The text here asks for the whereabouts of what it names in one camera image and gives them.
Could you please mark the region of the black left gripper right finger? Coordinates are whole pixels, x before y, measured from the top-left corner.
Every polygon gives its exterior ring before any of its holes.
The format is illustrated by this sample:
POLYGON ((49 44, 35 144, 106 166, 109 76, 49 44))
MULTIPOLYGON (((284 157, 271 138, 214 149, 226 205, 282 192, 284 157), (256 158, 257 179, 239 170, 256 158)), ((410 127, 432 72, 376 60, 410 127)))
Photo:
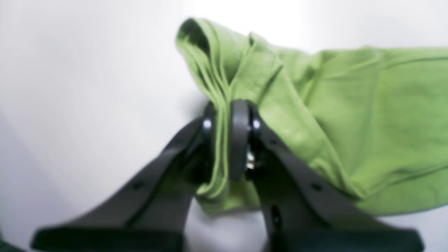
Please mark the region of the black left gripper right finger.
POLYGON ((229 177, 253 182, 272 252, 422 252, 414 229, 357 209, 264 122, 256 106, 231 102, 229 177))

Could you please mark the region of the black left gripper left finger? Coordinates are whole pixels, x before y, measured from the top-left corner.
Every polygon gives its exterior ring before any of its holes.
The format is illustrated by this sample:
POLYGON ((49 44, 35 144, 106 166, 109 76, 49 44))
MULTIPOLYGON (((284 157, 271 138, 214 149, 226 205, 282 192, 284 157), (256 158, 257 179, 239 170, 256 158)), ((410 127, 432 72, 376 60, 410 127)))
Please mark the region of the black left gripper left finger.
POLYGON ((189 206, 214 165, 215 109, 184 126, 122 188, 93 210, 35 232, 42 252, 181 252, 189 206))

